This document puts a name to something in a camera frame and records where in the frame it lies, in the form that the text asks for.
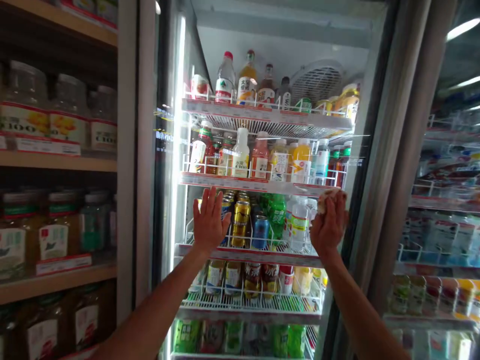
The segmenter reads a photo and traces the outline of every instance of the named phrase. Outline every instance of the ceiling light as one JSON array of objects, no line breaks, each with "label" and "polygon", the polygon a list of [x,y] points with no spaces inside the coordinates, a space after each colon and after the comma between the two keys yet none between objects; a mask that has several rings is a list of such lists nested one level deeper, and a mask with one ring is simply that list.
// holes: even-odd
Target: ceiling light
[{"label": "ceiling light", "polygon": [[459,83],[455,86],[449,87],[448,90],[454,90],[454,89],[462,88],[464,86],[467,86],[467,85],[470,85],[470,84],[473,84],[473,83],[476,83],[476,82],[479,82],[479,81],[480,81],[480,76],[476,76],[476,77],[471,78],[470,80],[467,80],[467,81],[461,82],[461,83]]},{"label": "ceiling light", "polygon": [[470,29],[473,29],[480,23],[480,18],[475,18],[473,20],[464,22],[461,25],[458,25],[456,28],[450,30],[446,36],[446,40],[450,41],[455,39],[457,36],[462,35],[463,33],[467,32]]}]

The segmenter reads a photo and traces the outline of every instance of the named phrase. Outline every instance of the wooden shelf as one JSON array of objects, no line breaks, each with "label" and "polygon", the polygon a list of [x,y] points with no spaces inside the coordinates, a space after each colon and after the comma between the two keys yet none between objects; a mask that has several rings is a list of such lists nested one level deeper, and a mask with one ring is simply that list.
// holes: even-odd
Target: wooden shelf
[{"label": "wooden shelf", "polygon": [[116,33],[41,0],[0,0],[0,5],[4,8],[5,4],[27,12],[36,18],[60,25],[74,33],[117,47],[118,36]]},{"label": "wooden shelf", "polygon": [[71,157],[33,152],[0,151],[0,166],[20,168],[117,172],[117,161],[93,157]]},{"label": "wooden shelf", "polygon": [[115,262],[46,276],[32,276],[0,283],[0,305],[54,293],[117,277]]}]

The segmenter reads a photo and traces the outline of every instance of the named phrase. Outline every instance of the hand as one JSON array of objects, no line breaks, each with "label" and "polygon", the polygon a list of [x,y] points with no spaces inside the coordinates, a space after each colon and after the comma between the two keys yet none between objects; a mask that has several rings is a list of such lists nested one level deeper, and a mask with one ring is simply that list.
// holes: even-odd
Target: hand
[{"label": "hand", "polygon": [[349,212],[345,210],[345,193],[337,192],[334,200],[332,197],[326,198],[325,215],[317,214],[310,227],[311,244],[324,264],[332,254],[337,253],[349,218]]},{"label": "hand", "polygon": [[224,194],[220,191],[215,198],[216,193],[215,186],[203,190],[200,210],[199,201],[193,201],[193,247],[207,256],[210,256],[225,238],[232,217],[232,213],[228,212],[223,220],[221,219]]}]

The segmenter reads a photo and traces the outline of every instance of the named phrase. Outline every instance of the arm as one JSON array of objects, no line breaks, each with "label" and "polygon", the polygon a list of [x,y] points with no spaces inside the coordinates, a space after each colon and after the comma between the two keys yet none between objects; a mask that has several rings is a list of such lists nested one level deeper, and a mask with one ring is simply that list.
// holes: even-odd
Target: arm
[{"label": "arm", "polygon": [[335,200],[336,204],[326,199],[326,214],[317,214],[310,238],[328,275],[353,349],[360,360],[408,360],[410,357],[350,276],[337,251],[348,213],[345,194],[337,193]]},{"label": "arm", "polygon": [[204,190],[200,211],[197,199],[194,201],[195,243],[190,252],[98,348],[91,360],[156,358],[185,293],[227,233],[231,214],[221,220],[223,194],[221,191],[217,197],[215,194],[215,187]]}]

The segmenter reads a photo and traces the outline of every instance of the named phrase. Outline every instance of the left hand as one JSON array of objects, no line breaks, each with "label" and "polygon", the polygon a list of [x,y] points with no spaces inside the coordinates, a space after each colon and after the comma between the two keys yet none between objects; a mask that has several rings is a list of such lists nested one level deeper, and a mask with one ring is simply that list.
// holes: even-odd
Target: left hand
[{"label": "left hand", "polygon": [[232,217],[232,213],[229,212],[223,220],[221,219],[224,194],[220,191],[215,196],[216,193],[215,186],[203,190],[200,210],[199,201],[197,199],[193,201],[193,238],[195,239],[193,246],[208,256],[227,235]]}]

